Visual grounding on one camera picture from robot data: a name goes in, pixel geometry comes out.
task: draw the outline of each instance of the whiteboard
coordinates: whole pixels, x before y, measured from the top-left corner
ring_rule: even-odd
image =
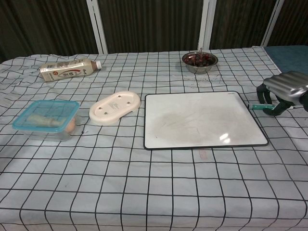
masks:
[[[261,146],[263,132],[234,91],[149,94],[146,149]]]

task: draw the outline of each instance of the stainless steel bowl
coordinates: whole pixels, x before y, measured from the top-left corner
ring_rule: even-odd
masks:
[[[215,61],[214,61],[214,63],[213,63],[212,65],[209,65],[209,66],[192,66],[192,65],[188,65],[188,64],[186,64],[186,63],[184,62],[184,60],[186,59],[186,57],[191,56],[192,54],[208,54],[209,57],[212,58],[212,59],[214,59]],[[212,68],[213,66],[215,66],[215,65],[217,64],[217,62],[218,62],[218,58],[217,58],[215,55],[213,55],[213,54],[211,54],[211,53],[207,53],[207,52],[200,52],[200,51],[198,51],[198,52],[187,53],[187,54],[183,55],[182,60],[183,60],[183,62],[185,63],[187,69],[188,69],[190,72],[194,73],[194,74],[204,74],[204,73],[207,73],[207,72],[208,72],[209,70],[211,70],[211,68]]]

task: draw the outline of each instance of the soap dish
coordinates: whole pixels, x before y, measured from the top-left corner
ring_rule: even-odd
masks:
[[[117,92],[92,105],[90,119],[97,125],[110,125],[140,107],[140,97],[131,91]]]

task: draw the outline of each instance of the robotic arm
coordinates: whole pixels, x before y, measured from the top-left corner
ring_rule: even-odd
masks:
[[[278,116],[294,105],[303,105],[308,112],[308,75],[290,71],[265,79],[257,87],[260,103],[272,104],[270,92],[276,95],[280,103],[274,109],[264,108],[264,113]]]

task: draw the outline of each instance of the blue container lid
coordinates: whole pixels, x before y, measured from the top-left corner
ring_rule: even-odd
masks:
[[[37,100],[13,122],[13,129],[62,132],[78,108],[75,101]]]

